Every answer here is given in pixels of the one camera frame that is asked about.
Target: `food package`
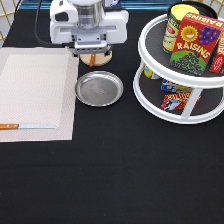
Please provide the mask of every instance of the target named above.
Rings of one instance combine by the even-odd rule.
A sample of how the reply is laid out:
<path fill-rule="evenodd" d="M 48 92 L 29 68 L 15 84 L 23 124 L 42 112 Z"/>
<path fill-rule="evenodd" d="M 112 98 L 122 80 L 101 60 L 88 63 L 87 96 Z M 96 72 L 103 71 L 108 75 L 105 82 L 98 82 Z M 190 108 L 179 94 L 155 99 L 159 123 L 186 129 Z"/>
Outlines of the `food package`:
<path fill-rule="evenodd" d="M 183 109 L 186 106 L 190 95 L 191 92 L 165 95 L 161 108 L 165 111 Z"/>
<path fill-rule="evenodd" d="M 224 32 L 221 33 L 216 52 L 213 56 L 210 72 L 223 73 L 224 65 Z"/>
<path fill-rule="evenodd" d="M 185 92 L 191 92 L 192 88 L 178 85 L 174 82 L 170 82 L 166 79 L 163 79 L 161 90 L 172 92 L 172 93 L 185 93 Z"/>
<path fill-rule="evenodd" d="M 201 75 L 223 28 L 222 21 L 187 13 L 180 25 L 170 65 Z"/>

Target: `label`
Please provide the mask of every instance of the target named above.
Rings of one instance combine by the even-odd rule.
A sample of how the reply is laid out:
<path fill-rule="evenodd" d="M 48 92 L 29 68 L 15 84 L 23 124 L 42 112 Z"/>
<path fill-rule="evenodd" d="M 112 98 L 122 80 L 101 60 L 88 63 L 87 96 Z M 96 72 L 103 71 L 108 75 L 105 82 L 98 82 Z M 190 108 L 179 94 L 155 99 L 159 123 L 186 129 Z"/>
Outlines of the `label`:
<path fill-rule="evenodd" d="M 180 23 L 170 15 L 163 39 L 163 50 L 168 54 L 172 54 L 179 28 Z"/>

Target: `yellow can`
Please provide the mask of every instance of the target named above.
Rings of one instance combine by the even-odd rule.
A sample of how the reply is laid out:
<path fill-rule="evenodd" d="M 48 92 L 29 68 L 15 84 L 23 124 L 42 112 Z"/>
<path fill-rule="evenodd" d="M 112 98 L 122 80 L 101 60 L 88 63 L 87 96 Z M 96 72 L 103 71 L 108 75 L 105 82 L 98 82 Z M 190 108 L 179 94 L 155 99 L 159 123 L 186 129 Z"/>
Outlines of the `yellow can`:
<path fill-rule="evenodd" d="M 177 34 L 179 32 L 181 20 L 188 12 L 199 14 L 199 11 L 190 5 L 180 4 L 172 7 L 163 39 L 162 48 L 166 53 L 172 54 Z"/>

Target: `metal lid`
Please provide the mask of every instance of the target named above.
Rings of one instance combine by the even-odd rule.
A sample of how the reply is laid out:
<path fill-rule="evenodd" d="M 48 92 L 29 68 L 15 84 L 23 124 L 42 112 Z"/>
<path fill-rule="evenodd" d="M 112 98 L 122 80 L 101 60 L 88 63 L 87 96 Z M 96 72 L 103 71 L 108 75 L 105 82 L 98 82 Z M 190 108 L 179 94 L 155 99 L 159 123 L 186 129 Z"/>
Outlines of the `metal lid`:
<path fill-rule="evenodd" d="M 123 89 L 121 80 L 105 71 L 87 73 L 80 77 L 75 85 L 77 98 L 87 105 L 97 107 L 116 102 Z"/>

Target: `round tin lid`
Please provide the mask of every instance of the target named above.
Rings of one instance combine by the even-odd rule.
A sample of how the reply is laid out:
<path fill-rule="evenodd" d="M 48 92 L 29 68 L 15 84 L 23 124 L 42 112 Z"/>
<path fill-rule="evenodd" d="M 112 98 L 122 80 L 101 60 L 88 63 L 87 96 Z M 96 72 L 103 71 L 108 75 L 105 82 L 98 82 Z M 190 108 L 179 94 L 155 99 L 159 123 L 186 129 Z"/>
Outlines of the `round tin lid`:
<path fill-rule="evenodd" d="M 123 84 L 114 74 L 105 71 L 90 72 L 80 77 L 75 85 L 77 98 L 90 106 L 107 106 L 123 93 Z"/>
<path fill-rule="evenodd" d="M 175 16 L 177 20 L 180 20 L 180 21 L 184 18 L 184 16 L 188 12 L 199 14 L 199 11 L 190 5 L 180 4 L 180 5 L 175 5 L 171 8 L 171 13 Z"/>

